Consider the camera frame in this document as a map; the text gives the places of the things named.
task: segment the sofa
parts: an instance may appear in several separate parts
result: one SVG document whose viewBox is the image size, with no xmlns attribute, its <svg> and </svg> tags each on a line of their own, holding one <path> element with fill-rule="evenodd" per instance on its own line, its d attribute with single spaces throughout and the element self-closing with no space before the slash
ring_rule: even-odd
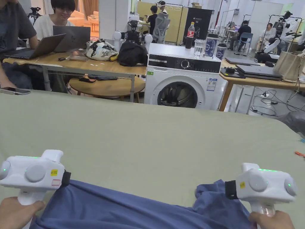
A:
<svg viewBox="0 0 305 229">
<path fill-rule="evenodd" d="M 68 18 L 69 22 L 71 22 L 75 26 L 84 26 L 85 25 L 85 15 L 78 11 L 73 11 L 71 17 Z"/>
<path fill-rule="evenodd" d="M 99 25 L 99 12 L 98 11 L 94 11 L 93 15 L 88 16 L 87 19 L 88 19 L 88 22 L 92 26 L 92 31 L 95 31 L 95 25 Z"/>
</svg>

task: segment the control panel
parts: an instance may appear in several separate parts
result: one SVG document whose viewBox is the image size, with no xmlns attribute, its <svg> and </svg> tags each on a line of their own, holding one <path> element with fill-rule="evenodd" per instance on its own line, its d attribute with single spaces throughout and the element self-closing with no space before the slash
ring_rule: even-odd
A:
<svg viewBox="0 0 305 229">
<path fill-rule="evenodd" d="M 193 60 L 171 56 L 149 55 L 149 66 L 218 73 L 221 62 L 212 60 Z"/>
</svg>

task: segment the yellow sticker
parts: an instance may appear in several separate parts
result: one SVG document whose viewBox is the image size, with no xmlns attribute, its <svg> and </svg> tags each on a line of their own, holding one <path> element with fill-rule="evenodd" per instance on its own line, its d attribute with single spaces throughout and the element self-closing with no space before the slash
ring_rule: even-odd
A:
<svg viewBox="0 0 305 229">
<path fill-rule="evenodd" d="M 241 182 L 241 183 L 240 183 L 240 188 L 243 189 L 243 188 L 245 188 L 245 187 L 246 187 L 246 183 L 245 183 L 245 182 Z"/>
<path fill-rule="evenodd" d="M 51 170 L 51 176 L 57 176 L 58 169 Z"/>
</svg>

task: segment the orange object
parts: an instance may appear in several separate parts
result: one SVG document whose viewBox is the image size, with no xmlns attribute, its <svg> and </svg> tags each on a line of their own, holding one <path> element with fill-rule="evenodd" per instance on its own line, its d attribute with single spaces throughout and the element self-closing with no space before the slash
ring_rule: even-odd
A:
<svg viewBox="0 0 305 229">
<path fill-rule="evenodd" d="M 295 151 L 294 153 L 295 153 L 296 155 L 299 155 L 299 156 L 301 156 L 301 157 L 304 157 L 304 158 L 305 158 L 305 154 L 299 153 L 298 151 Z"/>
</svg>

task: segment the power strip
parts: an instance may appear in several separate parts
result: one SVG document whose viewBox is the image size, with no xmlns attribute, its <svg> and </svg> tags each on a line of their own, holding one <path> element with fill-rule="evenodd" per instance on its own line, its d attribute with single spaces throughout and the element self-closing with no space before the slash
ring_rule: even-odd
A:
<svg viewBox="0 0 305 229">
<path fill-rule="evenodd" d="M 261 98 L 263 98 L 263 99 L 267 99 L 267 98 L 269 98 L 269 96 L 270 96 L 270 94 L 266 94 L 266 96 L 264 96 L 264 95 L 259 95 L 259 97 L 261 97 Z"/>
</svg>

